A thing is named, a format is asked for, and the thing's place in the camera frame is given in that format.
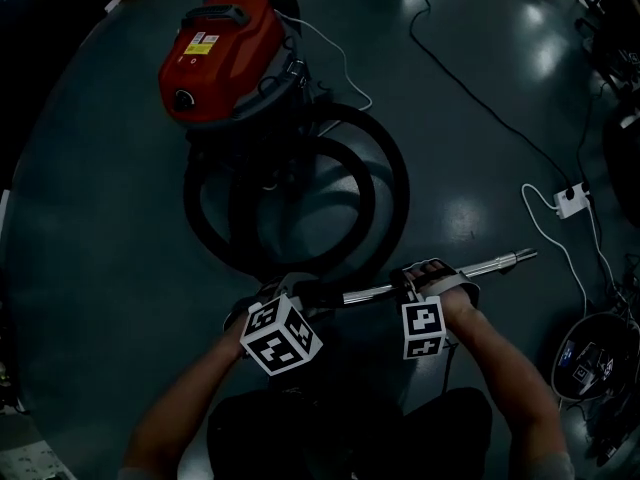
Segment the white power strip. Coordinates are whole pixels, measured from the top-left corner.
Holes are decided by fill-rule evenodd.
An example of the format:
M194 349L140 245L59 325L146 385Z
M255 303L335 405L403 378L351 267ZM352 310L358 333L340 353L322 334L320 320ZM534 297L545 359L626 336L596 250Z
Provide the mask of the white power strip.
M590 192L584 182L553 195L557 216L567 219L590 206Z

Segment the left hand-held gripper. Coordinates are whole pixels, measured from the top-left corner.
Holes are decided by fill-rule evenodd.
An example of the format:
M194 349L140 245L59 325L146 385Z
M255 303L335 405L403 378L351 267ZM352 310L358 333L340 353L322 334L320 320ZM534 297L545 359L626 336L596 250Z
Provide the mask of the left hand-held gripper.
M223 329L228 330L241 313L248 313L240 344L270 376L310 362L323 347L303 315L300 292L304 283L316 281L308 273L278 276L238 301L225 318Z

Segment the chrome metal tube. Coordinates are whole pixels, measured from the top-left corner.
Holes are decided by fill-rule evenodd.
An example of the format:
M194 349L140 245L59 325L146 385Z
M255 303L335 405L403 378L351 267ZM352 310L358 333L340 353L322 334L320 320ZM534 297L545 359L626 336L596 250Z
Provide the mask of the chrome metal tube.
M526 248L497 256L496 258L488 261L461 267L458 271L468 278L475 278L493 272L506 273L513 269L517 264L535 258L537 254L538 251L536 249ZM355 306L358 304L368 303L370 301L382 300L388 297L393 297L395 291L396 288L392 284L386 284L366 290L346 292L342 295L342 305Z

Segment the person's right hand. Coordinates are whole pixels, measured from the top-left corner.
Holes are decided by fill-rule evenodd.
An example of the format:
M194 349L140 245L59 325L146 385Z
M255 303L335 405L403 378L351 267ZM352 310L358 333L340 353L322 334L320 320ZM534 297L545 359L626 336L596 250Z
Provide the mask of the person's right hand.
M404 271L405 276L416 292L423 292L434 283L452 276L455 273L455 270L438 259L412 265Z

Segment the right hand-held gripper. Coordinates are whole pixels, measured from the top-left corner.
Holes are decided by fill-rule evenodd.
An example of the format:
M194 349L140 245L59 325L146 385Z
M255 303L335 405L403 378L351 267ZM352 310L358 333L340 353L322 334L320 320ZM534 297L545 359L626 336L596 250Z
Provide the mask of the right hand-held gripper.
M414 270L432 261L443 265L441 270L412 277ZM478 304L480 288L472 281L479 273L475 265L454 269L440 258L416 262L393 272L398 289L398 313L402 319L405 360L439 355L447 338L441 296L454 288L462 288L471 303Z

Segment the person's black trousers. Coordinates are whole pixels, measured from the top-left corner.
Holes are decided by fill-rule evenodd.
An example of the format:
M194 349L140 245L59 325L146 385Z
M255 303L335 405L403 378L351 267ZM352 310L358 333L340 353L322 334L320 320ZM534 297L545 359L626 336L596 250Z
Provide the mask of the person's black trousers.
M214 480L481 480L492 419L475 388L409 414L375 395L260 390L220 402L206 442Z

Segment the person's left forearm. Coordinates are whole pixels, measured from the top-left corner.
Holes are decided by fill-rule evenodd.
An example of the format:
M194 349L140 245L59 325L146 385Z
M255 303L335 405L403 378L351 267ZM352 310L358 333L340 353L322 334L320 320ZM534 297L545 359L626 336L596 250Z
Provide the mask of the person's left forearm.
M134 429L123 469L152 480L175 480L184 452L196 436L225 377L243 354L241 315L220 339L153 404Z

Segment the red teal vacuum cleaner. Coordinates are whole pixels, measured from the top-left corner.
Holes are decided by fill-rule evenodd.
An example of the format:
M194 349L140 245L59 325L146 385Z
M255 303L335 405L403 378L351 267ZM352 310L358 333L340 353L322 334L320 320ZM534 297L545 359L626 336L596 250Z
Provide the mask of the red teal vacuum cleaner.
M251 125L309 99L301 33L276 12L296 0L206 0L181 20L158 83L187 129Z

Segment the person's right forearm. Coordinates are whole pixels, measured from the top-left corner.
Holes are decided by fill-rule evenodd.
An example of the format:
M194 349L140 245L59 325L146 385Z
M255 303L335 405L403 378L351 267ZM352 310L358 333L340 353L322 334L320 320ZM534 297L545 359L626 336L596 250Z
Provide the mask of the person's right forearm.
M441 296L448 329L478 364L512 436L514 466L565 455L566 439L551 389L531 361L476 309L462 288Z

